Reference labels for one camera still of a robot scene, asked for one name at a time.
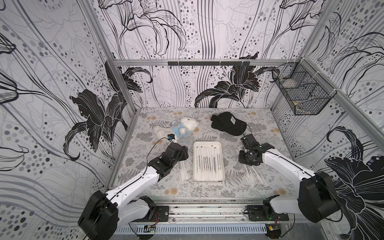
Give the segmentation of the pile straw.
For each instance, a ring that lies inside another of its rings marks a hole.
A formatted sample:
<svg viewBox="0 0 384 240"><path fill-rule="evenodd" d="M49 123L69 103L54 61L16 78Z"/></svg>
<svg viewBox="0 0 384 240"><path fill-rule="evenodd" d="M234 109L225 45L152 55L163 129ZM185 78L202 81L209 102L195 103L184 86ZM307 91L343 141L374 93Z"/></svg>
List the pile straw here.
<svg viewBox="0 0 384 240"><path fill-rule="evenodd" d="M236 146L236 151L238 152L238 155L239 155L239 163L244 166L246 179L248 183L251 186L264 185L265 181L262 179L261 175L257 172L255 166L246 165L240 160L240 153L243 150L244 150L243 147L240 147L239 145Z"/></svg>
<svg viewBox="0 0 384 240"><path fill-rule="evenodd" d="M193 178L193 164L191 161L186 160L179 162L179 166L182 181L190 182Z"/></svg>

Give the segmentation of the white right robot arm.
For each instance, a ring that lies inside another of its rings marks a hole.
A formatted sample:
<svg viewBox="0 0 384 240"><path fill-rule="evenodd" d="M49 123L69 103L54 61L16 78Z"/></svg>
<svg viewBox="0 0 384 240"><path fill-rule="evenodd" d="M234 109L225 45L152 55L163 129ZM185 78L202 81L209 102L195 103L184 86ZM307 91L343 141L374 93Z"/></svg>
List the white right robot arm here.
<svg viewBox="0 0 384 240"><path fill-rule="evenodd" d="M341 210L341 204L332 178L325 172L316 173L290 160L274 146L257 142L252 134L241 138L243 149L239 151L239 163L247 166L266 164L277 170L299 188L298 196L274 195L261 206L247 206L251 221L289 219L289 214L302 215L318 223Z"/></svg>

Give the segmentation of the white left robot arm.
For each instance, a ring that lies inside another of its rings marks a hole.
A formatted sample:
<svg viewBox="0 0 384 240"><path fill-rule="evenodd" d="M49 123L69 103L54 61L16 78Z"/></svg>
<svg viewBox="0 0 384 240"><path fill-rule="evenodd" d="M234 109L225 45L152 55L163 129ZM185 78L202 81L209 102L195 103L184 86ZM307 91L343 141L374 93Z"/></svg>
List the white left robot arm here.
<svg viewBox="0 0 384 240"><path fill-rule="evenodd" d="M165 152L147 163L146 168L124 184L89 198L78 225L89 240L108 240L117 228L139 219L152 219L156 204L138 195L170 174L174 166L189 157L188 148L170 143Z"/></svg>

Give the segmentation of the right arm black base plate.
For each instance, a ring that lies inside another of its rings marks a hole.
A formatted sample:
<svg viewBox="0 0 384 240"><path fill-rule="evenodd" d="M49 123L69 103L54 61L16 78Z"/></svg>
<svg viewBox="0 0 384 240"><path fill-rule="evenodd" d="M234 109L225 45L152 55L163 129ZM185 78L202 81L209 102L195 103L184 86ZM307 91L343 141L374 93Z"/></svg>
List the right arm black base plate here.
<svg viewBox="0 0 384 240"><path fill-rule="evenodd" d="M262 205L248 205L243 211L252 222L257 221L289 221L290 218L287 214L277 214L268 206Z"/></svg>

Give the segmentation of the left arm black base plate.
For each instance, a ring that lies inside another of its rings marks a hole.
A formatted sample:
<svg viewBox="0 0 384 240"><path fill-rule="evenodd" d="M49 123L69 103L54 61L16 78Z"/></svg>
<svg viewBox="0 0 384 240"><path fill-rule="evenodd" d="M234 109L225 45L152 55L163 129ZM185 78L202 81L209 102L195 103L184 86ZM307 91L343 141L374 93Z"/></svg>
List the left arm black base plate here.
<svg viewBox="0 0 384 240"><path fill-rule="evenodd" d="M165 223L169 220L169 214L169 206L156 206L150 208L147 215L143 218L143 221L149 223Z"/></svg>

